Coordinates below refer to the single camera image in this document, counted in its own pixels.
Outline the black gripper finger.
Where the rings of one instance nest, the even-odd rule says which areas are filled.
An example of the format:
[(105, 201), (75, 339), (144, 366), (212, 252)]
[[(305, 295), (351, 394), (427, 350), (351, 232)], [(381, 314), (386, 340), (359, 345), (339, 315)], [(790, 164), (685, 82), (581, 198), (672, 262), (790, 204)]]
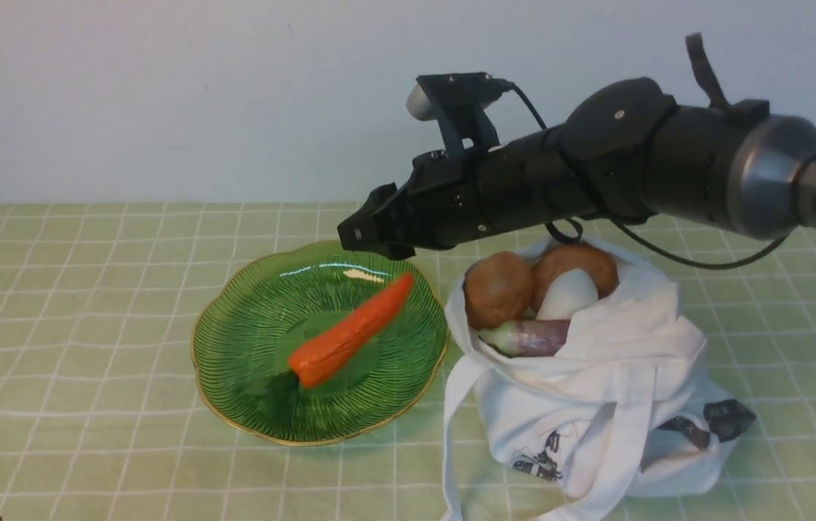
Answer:
[(365, 214), (373, 214), (375, 212), (384, 211), (388, 208), (389, 201), (398, 194), (398, 185), (395, 182), (389, 182), (387, 185), (381, 185), (370, 191), (366, 198), (364, 205), (361, 207), (361, 212)]

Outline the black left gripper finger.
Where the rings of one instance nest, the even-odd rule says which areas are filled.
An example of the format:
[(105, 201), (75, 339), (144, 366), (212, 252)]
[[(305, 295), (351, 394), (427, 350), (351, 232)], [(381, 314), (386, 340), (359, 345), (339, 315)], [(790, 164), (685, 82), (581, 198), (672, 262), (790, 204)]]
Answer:
[(398, 240), (391, 225), (389, 218), (378, 216), (370, 208), (360, 208), (338, 225), (336, 233), (343, 250), (378, 254), (393, 261), (414, 257), (417, 251)]

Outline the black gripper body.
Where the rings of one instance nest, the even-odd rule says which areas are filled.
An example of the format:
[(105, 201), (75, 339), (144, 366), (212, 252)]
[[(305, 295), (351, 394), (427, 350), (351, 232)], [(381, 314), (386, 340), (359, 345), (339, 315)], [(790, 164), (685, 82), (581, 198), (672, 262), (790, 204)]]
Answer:
[(567, 172), (559, 151), (524, 141), (417, 167), (383, 207), (383, 245), (451, 250), (544, 224), (559, 214), (551, 192)]

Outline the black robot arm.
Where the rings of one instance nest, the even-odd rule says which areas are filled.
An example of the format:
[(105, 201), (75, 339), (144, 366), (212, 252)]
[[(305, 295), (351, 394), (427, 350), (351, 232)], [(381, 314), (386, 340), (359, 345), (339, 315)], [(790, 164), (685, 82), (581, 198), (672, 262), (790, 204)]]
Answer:
[(816, 229), (816, 128), (765, 100), (682, 106), (654, 80), (621, 80), (556, 126), (500, 144), (486, 115), (510, 80), (417, 78), (406, 106), (435, 121), (444, 148), (412, 159), (403, 185), (375, 188), (336, 228), (345, 250), (405, 260), (556, 221), (621, 229), (662, 214), (778, 247)]

